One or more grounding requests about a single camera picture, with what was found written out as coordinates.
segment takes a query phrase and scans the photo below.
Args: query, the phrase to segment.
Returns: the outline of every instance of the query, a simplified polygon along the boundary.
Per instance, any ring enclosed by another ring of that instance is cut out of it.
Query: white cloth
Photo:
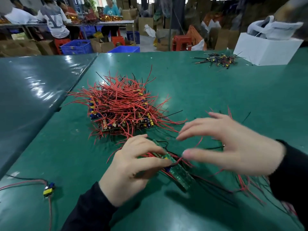
[[[50,33],[52,34],[53,37],[58,38],[58,39],[65,38],[70,34],[70,31],[66,28],[66,26],[63,24],[63,22],[71,23],[71,20],[66,18],[63,10],[60,9],[60,11],[61,11],[61,14],[56,14],[56,15],[50,16],[59,28],[54,28],[53,22],[48,18],[47,15],[42,15],[41,11],[39,11],[38,15],[37,15],[37,19],[40,20],[40,21],[43,21],[44,19],[46,19],[47,26],[50,30]]]
[[[38,21],[35,16],[15,7],[13,7],[11,13],[5,15],[5,17],[12,24],[27,24]]]

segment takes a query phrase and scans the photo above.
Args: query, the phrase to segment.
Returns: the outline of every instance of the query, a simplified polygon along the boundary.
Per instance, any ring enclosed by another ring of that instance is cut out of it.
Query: circuit board
[[[153,140],[153,142],[157,145],[160,146],[158,142],[156,142],[155,140]],[[171,160],[173,163],[176,162],[176,160],[169,155],[168,153],[166,153],[166,155],[163,156],[166,159]],[[183,186],[183,188],[185,190],[188,190],[191,186],[192,183],[195,182],[194,178],[192,178],[192,176],[181,166],[181,165],[176,165],[173,166],[170,171],[169,171],[172,176],[181,184],[181,186]]]

